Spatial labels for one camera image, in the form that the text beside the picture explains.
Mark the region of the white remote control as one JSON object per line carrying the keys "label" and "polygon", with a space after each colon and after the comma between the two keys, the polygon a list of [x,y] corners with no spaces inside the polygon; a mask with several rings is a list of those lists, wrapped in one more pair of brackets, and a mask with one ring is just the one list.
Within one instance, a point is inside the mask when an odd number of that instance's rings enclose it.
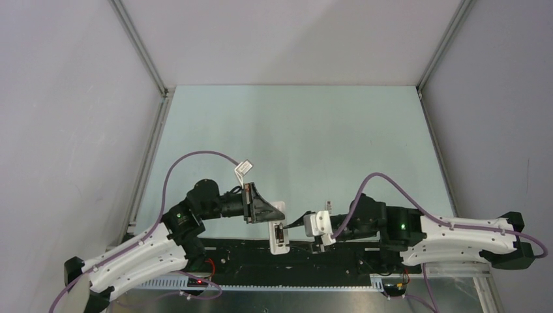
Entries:
{"label": "white remote control", "polygon": [[271,202],[284,216],[276,221],[268,223],[269,230],[269,248],[272,255],[287,254],[290,251],[290,240],[286,220],[286,204],[283,201]]}

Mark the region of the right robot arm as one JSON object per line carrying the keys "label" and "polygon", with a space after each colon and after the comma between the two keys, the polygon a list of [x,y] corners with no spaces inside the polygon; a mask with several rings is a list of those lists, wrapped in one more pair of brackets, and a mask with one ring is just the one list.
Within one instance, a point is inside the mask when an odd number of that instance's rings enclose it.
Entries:
{"label": "right robot arm", "polygon": [[287,228],[302,227],[315,239],[314,253],[339,242],[377,237],[378,253],[364,256],[377,273],[433,262],[474,261],[504,270],[527,269],[536,255],[520,239],[522,215],[508,212],[491,220],[439,217],[434,222],[418,209],[388,206],[362,194],[351,217],[307,211]]}

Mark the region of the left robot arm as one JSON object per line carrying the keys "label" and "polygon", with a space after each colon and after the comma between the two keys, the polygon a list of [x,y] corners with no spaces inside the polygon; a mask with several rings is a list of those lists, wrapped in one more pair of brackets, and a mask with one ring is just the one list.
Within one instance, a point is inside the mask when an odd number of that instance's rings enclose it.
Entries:
{"label": "left robot arm", "polygon": [[211,179],[198,181],[186,198],[164,213],[157,223],[109,252],[82,260],[73,257],[64,264],[68,289],[83,274],[89,282],[86,312],[102,312],[119,296],[166,273],[199,271],[207,259],[199,235],[204,220],[241,216],[256,224],[285,220],[285,203],[268,202],[254,183],[221,194]]}

